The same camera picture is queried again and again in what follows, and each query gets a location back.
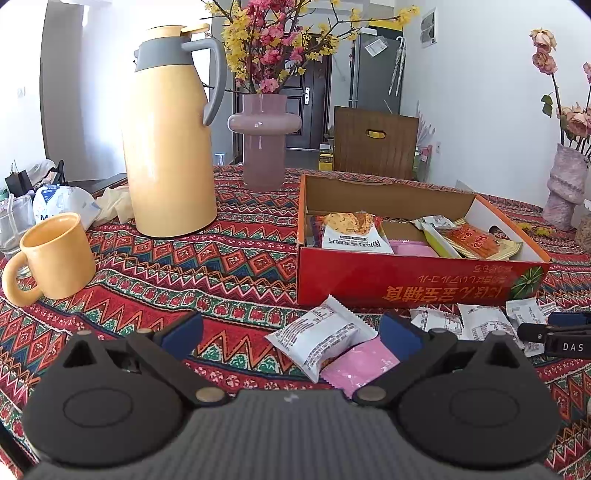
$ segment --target pink glass vase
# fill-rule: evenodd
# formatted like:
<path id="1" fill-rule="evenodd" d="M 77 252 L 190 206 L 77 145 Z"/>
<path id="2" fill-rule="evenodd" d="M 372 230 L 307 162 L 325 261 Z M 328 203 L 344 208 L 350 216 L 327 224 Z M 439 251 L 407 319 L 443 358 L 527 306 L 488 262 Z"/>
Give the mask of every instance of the pink glass vase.
<path id="1" fill-rule="evenodd" d="M 301 118 L 286 113 L 287 95 L 242 95 L 242 113 L 228 128 L 243 135 L 242 180 L 253 192 L 281 190 L 285 178 L 285 135 L 297 132 Z"/>

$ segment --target yellow mug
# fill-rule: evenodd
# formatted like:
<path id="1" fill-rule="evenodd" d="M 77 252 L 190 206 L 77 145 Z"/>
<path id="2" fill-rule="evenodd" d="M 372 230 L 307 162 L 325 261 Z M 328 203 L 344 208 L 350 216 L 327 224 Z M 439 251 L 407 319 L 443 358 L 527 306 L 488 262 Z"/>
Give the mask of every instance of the yellow mug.
<path id="1" fill-rule="evenodd" d="M 95 258 L 77 213 L 61 213 L 43 220 L 21 238 L 21 251 L 2 273 L 2 289 L 10 303 L 25 307 L 45 295 L 65 299 L 82 290 L 95 276 Z M 37 282 L 21 290 L 17 271 L 27 265 Z"/>

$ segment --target metal screw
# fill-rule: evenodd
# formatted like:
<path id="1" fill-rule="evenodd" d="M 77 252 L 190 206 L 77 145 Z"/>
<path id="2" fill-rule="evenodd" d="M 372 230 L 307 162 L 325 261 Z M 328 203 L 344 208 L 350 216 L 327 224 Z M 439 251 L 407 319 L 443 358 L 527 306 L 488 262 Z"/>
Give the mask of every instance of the metal screw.
<path id="1" fill-rule="evenodd" d="M 357 396 L 363 401 L 380 401 L 386 398 L 386 391 L 382 387 L 368 385 L 362 387 L 357 392 Z"/>
<path id="2" fill-rule="evenodd" d="M 203 387 L 195 392 L 195 398 L 204 403 L 215 403 L 225 396 L 226 393 L 218 387 Z"/>

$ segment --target pink ceramic vase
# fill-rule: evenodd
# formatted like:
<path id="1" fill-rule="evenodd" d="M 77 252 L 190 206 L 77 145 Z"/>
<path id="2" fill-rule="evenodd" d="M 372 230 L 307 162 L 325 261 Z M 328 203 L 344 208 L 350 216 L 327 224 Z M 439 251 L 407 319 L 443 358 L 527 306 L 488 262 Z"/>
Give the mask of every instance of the pink ceramic vase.
<path id="1" fill-rule="evenodd" d="M 544 220 L 560 230 L 571 228 L 574 207 L 584 200 L 587 172 L 582 153 L 558 144 L 547 183 L 550 195 L 542 213 Z"/>
<path id="2" fill-rule="evenodd" d="M 242 179 L 254 192 L 281 190 L 285 178 L 285 135 L 297 132 L 301 118 L 286 113 L 287 95 L 242 95 L 242 113 L 228 118 L 228 128 L 243 135 Z"/>

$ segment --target table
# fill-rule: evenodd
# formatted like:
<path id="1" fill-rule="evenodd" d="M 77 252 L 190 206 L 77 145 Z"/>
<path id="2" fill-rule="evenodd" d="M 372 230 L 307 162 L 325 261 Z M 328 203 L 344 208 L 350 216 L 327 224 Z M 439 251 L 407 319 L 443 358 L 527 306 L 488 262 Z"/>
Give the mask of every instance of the table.
<path id="1" fill-rule="evenodd" d="M 328 388 L 308 381 L 264 338 L 304 313 L 295 298 L 302 172 L 288 169 L 281 192 L 253 193 L 242 184 L 241 167 L 217 167 L 219 214 L 201 232 L 157 240 L 140 235 L 133 224 L 111 222 L 88 232 L 98 271 L 73 297 L 42 299 L 18 308 L 0 291 L 0 420 L 20 445 L 28 451 L 20 422 L 22 408 L 70 335 L 80 329 L 112 339 L 140 327 L 162 328 L 186 311 L 199 309 L 204 318 L 203 340 L 185 360 L 199 375 L 231 393 L 241 388 Z M 404 182 L 350 173 L 307 173 Z M 545 225 L 539 207 L 488 199 L 515 221 Z M 554 300 L 568 311 L 587 310 L 591 307 L 591 258 L 573 236 L 556 231 L 551 237 L 534 236 L 554 260 L 538 298 L 542 303 Z M 377 326 L 381 311 L 358 313 Z M 591 473 L 591 417 L 587 415 L 591 362 L 544 356 L 532 361 L 563 419 L 546 464 L 569 480 L 585 478 Z M 6 454 L 0 457 L 15 471 Z"/>

